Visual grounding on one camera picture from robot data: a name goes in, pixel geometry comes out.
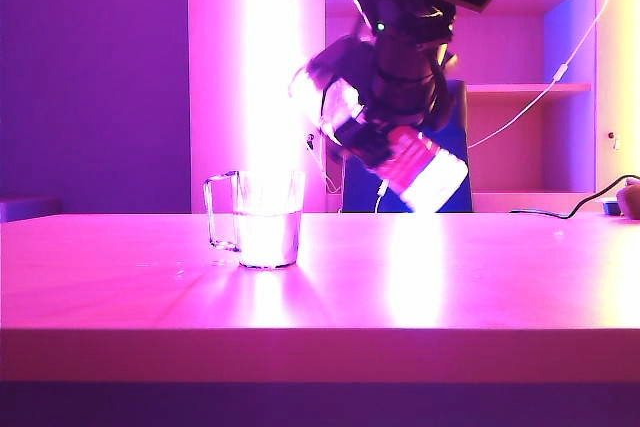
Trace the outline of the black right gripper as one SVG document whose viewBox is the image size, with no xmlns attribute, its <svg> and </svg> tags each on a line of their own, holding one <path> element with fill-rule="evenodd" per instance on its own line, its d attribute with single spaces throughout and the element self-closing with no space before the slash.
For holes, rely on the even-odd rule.
<svg viewBox="0 0 640 427">
<path fill-rule="evenodd" d="M 445 77 L 448 42 L 436 39 L 420 43 L 382 22 L 375 25 L 374 33 L 374 44 L 343 36 L 304 67 L 322 94 L 344 80 L 360 95 L 369 97 L 368 117 L 386 122 L 350 119 L 334 134 L 339 144 L 370 170 L 392 158 L 389 134 L 394 125 L 443 128 L 451 117 Z"/>
</svg>

